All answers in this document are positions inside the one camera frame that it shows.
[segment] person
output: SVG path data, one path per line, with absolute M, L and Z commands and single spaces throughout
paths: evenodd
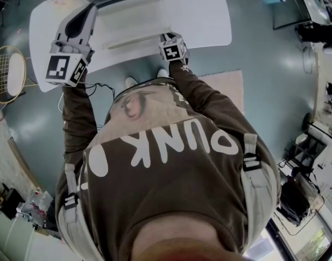
M 313 23 L 311 26 L 301 25 L 296 28 L 301 42 L 322 42 L 323 52 L 332 54 L 332 25 L 320 25 Z
M 66 169 L 56 205 L 69 247 L 87 260 L 247 260 L 280 196 L 265 144 L 227 96 L 180 60 L 170 76 L 160 70 L 126 85 L 99 132 L 85 89 L 63 88 Z M 60 210 L 79 208 L 75 196 L 96 258 L 78 242 L 83 235 L 63 230 Z

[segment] cable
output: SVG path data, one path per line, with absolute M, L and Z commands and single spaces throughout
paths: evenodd
M 33 84 L 36 84 L 36 85 L 38 85 L 38 83 L 37 82 L 35 82 L 34 80 L 31 80 L 30 78 L 27 78 L 30 82 L 32 82 Z
M 39 84 L 24 85 L 23 87 L 39 86 Z
M 60 97 L 60 99 L 59 99 L 58 105 L 57 105 L 58 110 L 61 111 L 61 113 L 63 113 L 63 111 L 60 109 L 59 104 L 61 103 L 61 100 L 62 100 L 62 98 L 63 98 L 63 95 L 64 95 L 64 93 L 62 93 L 62 95 L 61 95 L 61 97 Z
M 81 87 L 81 86 L 79 86 L 79 84 L 84 84 L 84 85 L 90 85 L 89 87 Z M 91 93 L 91 94 L 89 94 L 89 95 L 87 95 L 87 96 L 81 96 L 81 95 L 78 95 L 78 96 L 81 96 L 81 97 L 83 97 L 83 98 L 89 98 L 89 97 L 91 97 L 96 91 L 97 91 L 97 86 L 99 86 L 99 87 L 108 87 L 110 90 L 111 90 L 111 92 L 112 92 L 112 101 L 114 101 L 115 100 L 115 89 L 114 88 L 112 88 L 112 87 L 110 87 L 109 85 L 107 85 L 107 84 L 104 84 L 104 83 L 86 83 L 86 82 L 79 82 L 78 83 L 78 85 L 77 85 L 77 88 L 80 88 L 80 89 L 85 89 L 85 90 L 87 90 L 87 89 L 91 89 L 91 88 L 94 88 L 94 91 Z M 61 113 L 63 113 L 63 110 L 61 110 L 61 108 L 60 108 L 60 103 L 61 103 L 61 100 L 62 100 L 62 98 L 63 98 L 63 95 L 64 95 L 64 93 L 62 93 L 62 95 L 61 95 L 61 97 L 60 97 L 60 99 L 59 99 L 59 101 L 58 101 L 58 105 L 57 105 L 57 107 L 58 107 L 58 110 L 61 112 Z M 102 129 L 104 126 L 101 126 L 101 125 L 97 125 L 97 129 Z

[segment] desk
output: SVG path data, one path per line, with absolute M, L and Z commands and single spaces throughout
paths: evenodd
M 321 25 L 329 25 L 331 23 L 327 8 L 324 5 L 324 3 L 322 3 L 322 1 L 318 0 L 303 0 L 303 1 L 305 2 L 310 18 L 288 23 L 273 29 L 274 30 L 283 29 L 290 26 L 307 23 L 310 21 L 316 22 Z
M 226 0 L 159 0 L 159 3 L 166 11 L 166 14 L 162 15 L 164 23 L 184 37 L 189 49 L 226 46 L 231 43 L 231 23 Z M 87 0 L 71 0 L 69 5 L 57 8 L 52 2 L 45 1 L 32 11 L 29 26 L 30 55 L 37 82 L 43 92 L 56 87 L 45 82 L 47 63 L 44 61 L 58 26 L 69 13 L 85 4 L 88 4 Z M 124 9 L 121 14 L 127 15 L 132 10 L 133 8 Z M 90 39 L 90 45 L 96 52 L 88 67 L 89 73 L 124 61 L 159 54 L 159 38 L 107 49 L 104 44 L 115 35 L 107 30 L 105 18 L 109 17 L 98 15 Z

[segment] gray floor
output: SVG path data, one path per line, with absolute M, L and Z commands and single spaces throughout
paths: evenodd
M 28 27 L 31 10 L 42 0 L 21 0 L 18 8 L 5 12 L 0 45 L 17 46 L 29 57 Z M 240 69 L 243 72 L 246 117 L 261 135 L 276 160 L 299 130 L 303 116 L 312 108 L 316 90 L 308 53 L 304 55 L 292 28 L 273 31 L 272 8 L 262 0 L 227 0 L 233 41 L 229 46 L 194 49 L 190 66 L 198 75 Z M 293 19 L 295 6 L 278 5 L 276 23 Z M 30 59 L 28 77 L 34 79 Z M 122 91 L 124 79 L 150 79 L 166 66 L 159 56 L 119 64 L 91 74 L 89 82 L 108 83 Z M 37 87 L 26 89 L 5 110 L 12 134 L 40 184 L 51 194 L 62 166 L 64 151 L 61 113 L 57 103 L 59 88 L 42 93 Z M 98 89 L 91 97 L 98 124 L 102 124 L 111 105 L 108 89 Z

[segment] white sneaker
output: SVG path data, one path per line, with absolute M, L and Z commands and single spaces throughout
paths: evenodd
M 125 84 L 126 84 L 126 89 L 128 89 L 135 85 L 138 85 L 138 82 L 133 77 L 130 76 L 126 78 Z
M 157 73 L 157 78 L 159 78 L 159 77 L 170 77 L 170 75 L 168 74 L 168 72 L 165 69 L 161 69 Z

